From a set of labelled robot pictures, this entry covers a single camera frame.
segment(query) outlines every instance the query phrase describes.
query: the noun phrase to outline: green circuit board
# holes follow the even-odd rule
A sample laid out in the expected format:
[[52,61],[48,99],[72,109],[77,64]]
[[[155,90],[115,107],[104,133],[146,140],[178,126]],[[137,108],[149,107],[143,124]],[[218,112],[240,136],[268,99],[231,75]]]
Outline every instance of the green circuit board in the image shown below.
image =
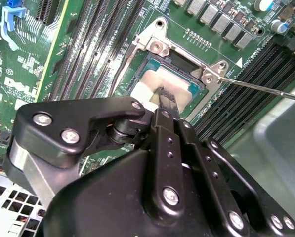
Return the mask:
[[[232,79],[275,35],[270,27],[273,20],[281,15],[281,18],[285,17],[285,27],[295,24],[295,13],[282,16],[289,0],[275,0],[265,12],[255,10],[254,0],[211,0],[206,1],[197,13],[190,11],[194,0],[50,1],[58,4],[51,22],[43,21],[41,15],[37,17],[41,2],[45,3],[43,0],[24,0],[25,16],[13,19],[15,29],[8,34],[18,50],[12,51],[0,37],[0,155],[5,152],[7,135],[20,106],[47,100],[107,96],[132,41],[159,17],[166,19],[168,39],[207,65],[225,60],[228,63],[226,77]],[[0,23],[4,6],[5,1],[0,0]],[[216,19],[211,22],[205,17],[207,9],[215,9]],[[242,14],[242,18],[236,18],[238,14]],[[213,30],[218,27],[217,20],[221,16],[226,16],[228,24],[223,32]],[[235,40],[230,40],[234,35],[227,33],[234,25],[241,32]],[[249,39],[248,43],[243,42],[244,35]],[[133,83],[137,82],[134,75],[140,73],[140,66],[148,54],[142,50],[135,54],[114,96],[130,94]],[[226,87],[223,85],[206,106],[196,111],[192,124],[218,100]],[[181,116],[188,117],[206,93],[204,89],[193,96]],[[103,164],[128,150],[92,155],[87,161],[83,160],[81,168],[92,169],[92,162]]]

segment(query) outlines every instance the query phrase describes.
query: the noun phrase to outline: silver screw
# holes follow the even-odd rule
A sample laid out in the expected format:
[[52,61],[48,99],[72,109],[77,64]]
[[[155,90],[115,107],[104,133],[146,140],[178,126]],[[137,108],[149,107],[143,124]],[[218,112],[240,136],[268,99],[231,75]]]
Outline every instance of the silver screw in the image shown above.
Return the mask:
[[190,124],[188,122],[183,122],[183,125],[185,125],[186,128],[191,128]]
[[212,78],[210,78],[210,77],[207,77],[207,83],[208,83],[208,84],[210,84],[210,83],[211,83],[211,81],[212,81]]
[[164,188],[163,196],[169,205],[176,206],[179,202],[178,194],[171,188]]
[[275,227],[277,227],[278,229],[282,229],[283,228],[283,225],[281,223],[281,221],[279,220],[278,217],[276,217],[275,215],[271,215],[271,220],[272,220],[272,223],[274,223]]
[[294,224],[292,223],[292,221],[288,218],[288,217],[284,217],[284,222],[286,223],[286,225],[288,226],[288,228],[290,228],[291,230],[293,230],[295,228]]
[[215,141],[210,141],[210,143],[214,148],[218,148],[218,145]]
[[169,114],[167,111],[162,111],[162,115],[164,115],[165,117],[169,118]]
[[62,132],[62,139],[69,143],[69,144],[74,144],[79,142],[79,134],[73,130],[65,130]]
[[138,104],[137,102],[132,102],[132,106],[133,106],[134,108],[138,109],[138,110],[141,109],[140,104]]
[[49,126],[52,123],[52,118],[46,114],[37,114],[33,116],[33,122],[39,126]]
[[234,211],[231,211],[229,214],[232,224],[239,230],[244,228],[244,222],[241,217]]

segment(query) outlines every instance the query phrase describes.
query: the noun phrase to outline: surface mount component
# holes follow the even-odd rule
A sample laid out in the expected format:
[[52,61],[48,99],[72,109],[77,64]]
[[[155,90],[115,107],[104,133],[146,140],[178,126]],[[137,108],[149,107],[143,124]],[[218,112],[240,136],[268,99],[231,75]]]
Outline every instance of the surface mount component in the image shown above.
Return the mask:
[[240,49],[244,49],[252,39],[253,37],[250,34],[244,33],[243,36],[235,43],[235,46]]
[[211,21],[215,18],[215,16],[217,15],[218,10],[217,8],[215,8],[212,5],[209,5],[207,7],[207,9],[204,11],[204,13],[202,14],[200,21],[209,25],[211,23]]
[[234,4],[228,1],[222,11],[228,15],[233,7],[234,7]]
[[205,3],[205,0],[193,0],[187,9],[187,12],[193,15],[198,15]]
[[244,16],[245,14],[242,11],[239,11],[237,15],[234,17],[234,21],[236,23],[240,23]]
[[187,0],[173,0],[173,2],[179,6],[183,6],[187,2]]
[[224,38],[229,41],[234,41],[241,31],[242,29],[237,24],[234,24],[229,28],[229,30],[226,30],[227,33]]
[[226,15],[221,15],[217,22],[212,27],[212,30],[222,33],[225,27],[229,24],[230,19]]

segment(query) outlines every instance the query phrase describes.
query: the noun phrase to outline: chip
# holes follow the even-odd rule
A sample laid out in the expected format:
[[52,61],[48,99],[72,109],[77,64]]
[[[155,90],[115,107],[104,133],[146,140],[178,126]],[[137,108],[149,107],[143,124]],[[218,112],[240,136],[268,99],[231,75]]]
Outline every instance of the chip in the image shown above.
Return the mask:
[[248,30],[248,31],[250,31],[250,30],[254,27],[254,25],[256,25],[256,22],[253,21],[253,20],[250,20],[250,21],[247,23],[247,25],[245,26],[245,29]]
[[230,12],[230,10],[231,10],[233,7],[234,7],[234,4],[231,3],[231,2],[228,2],[228,3],[225,5],[225,7],[223,8],[222,11],[223,11],[225,14],[228,14],[228,13]]
[[243,12],[239,11],[237,13],[237,15],[234,17],[234,21],[237,23],[240,23],[244,16],[245,16],[245,14]]

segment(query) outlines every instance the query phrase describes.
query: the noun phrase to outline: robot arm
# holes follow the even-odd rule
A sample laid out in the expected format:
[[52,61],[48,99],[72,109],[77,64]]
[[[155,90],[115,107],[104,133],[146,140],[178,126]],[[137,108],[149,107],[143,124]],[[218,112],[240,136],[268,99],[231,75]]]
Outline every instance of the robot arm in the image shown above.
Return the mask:
[[[295,222],[215,140],[200,142],[159,95],[21,107],[4,158],[47,208],[44,236],[295,236]],[[83,177],[82,157],[135,149]]]

